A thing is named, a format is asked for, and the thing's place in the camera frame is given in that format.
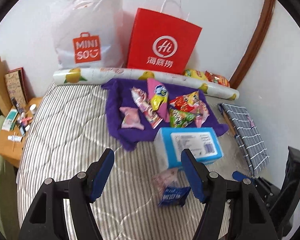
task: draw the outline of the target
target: blue gripper pad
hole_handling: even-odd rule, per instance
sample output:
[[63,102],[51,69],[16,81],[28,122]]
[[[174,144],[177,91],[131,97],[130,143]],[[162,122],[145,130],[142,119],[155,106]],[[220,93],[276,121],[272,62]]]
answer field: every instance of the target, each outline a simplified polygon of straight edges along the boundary
[[234,171],[234,172],[232,173],[232,178],[235,179],[236,181],[239,181],[239,182],[241,182],[243,179],[250,179],[251,182],[254,184],[254,179],[249,178],[248,176],[242,174],[242,173],[239,172],[239,171]]
[[93,180],[93,188],[90,195],[90,200],[92,202],[95,202],[97,198],[101,197],[103,189],[108,180],[110,171],[113,167],[113,164],[114,164],[114,152],[113,150],[109,149],[108,155],[106,156],[105,160],[101,164],[99,172],[97,173],[96,177]]
[[181,163],[182,163],[182,167],[186,173],[186,176],[188,178],[188,181],[190,183],[193,195],[197,199],[199,199],[201,203],[204,203],[204,201],[206,200],[206,196],[203,193],[203,181],[202,181],[202,179],[200,179],[199,174],[195,170],[195,168],[185,150],[183,150],[181,152]]

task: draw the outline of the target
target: wallpaper roll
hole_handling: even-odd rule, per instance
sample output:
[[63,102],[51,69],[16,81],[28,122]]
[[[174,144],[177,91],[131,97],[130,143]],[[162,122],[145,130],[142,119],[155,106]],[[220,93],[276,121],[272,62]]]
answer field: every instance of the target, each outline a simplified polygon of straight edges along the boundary
[[201,89],[206,95],[212,97],[229,100],[236,100],[239,98],[238,90],[221,86],[213,82],[159,71],[127,68],[73,68],[59,70],[53,74],[53,81],[56,85],[102,85],[112,78],[126,78],[135,80],[155,78],[163,83],[198,88]]

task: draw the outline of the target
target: white miniso bag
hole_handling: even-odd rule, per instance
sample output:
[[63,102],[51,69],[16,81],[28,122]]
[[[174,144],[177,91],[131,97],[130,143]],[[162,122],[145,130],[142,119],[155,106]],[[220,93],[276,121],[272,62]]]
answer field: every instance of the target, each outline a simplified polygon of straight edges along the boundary
[[59,0],[50,12],[61,69],[122,67],[122,0]]

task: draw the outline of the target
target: blue and white box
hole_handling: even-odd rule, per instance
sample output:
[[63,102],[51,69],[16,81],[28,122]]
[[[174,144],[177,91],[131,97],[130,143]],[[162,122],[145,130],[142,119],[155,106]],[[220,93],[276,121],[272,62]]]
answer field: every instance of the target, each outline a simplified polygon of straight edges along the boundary
[[155,139],[159,170],[182,167],[181,152],[190,149],[197,161],[211,164],[223,157],[217,135],[211,127],[162,127]]

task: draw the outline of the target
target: wall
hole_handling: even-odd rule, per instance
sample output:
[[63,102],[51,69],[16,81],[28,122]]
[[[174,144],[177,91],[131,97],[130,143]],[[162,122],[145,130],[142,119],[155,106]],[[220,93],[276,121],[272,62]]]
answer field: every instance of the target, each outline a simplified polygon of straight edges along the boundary
[[[42,96],[57,70],[50,35],[49,5],[56,0],[20,0],[0,23],[0,55],[10,69],[23,66],[31,93]],[[127,53],[137,7],[145,0],[123,0]],[[257,25],[263,0],[190,0],[189,21],[203,27],[189,65],[230,78]]]
[[271,182],[281,187],[288,145],[300,150],[300,29],[276,2],[262,47],[238,88],[270,155]]

